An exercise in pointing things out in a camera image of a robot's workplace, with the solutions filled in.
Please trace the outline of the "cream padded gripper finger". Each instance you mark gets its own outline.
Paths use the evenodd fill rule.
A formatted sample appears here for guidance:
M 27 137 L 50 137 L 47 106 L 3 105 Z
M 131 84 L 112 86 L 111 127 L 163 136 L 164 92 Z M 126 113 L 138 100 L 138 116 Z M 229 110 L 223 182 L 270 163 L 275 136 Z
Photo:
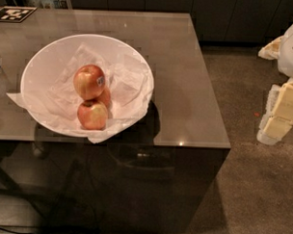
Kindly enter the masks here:
M 292 127 L 293 78 L 290 78 L 282 86 L 273 85 L 270 89 L 256 138 L 260 143 L 273 145 L 281 141 Z

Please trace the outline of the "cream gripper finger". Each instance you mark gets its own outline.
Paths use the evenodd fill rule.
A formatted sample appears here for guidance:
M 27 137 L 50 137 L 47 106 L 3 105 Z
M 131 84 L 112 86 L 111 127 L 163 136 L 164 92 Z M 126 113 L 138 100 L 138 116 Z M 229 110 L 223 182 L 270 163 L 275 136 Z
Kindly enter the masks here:
M 281 46 L 282 36 L 277 37 L 269 44 L 262 47 L 257 55 L 265 60 L 277 60 L 280 56 L 280 46 Z

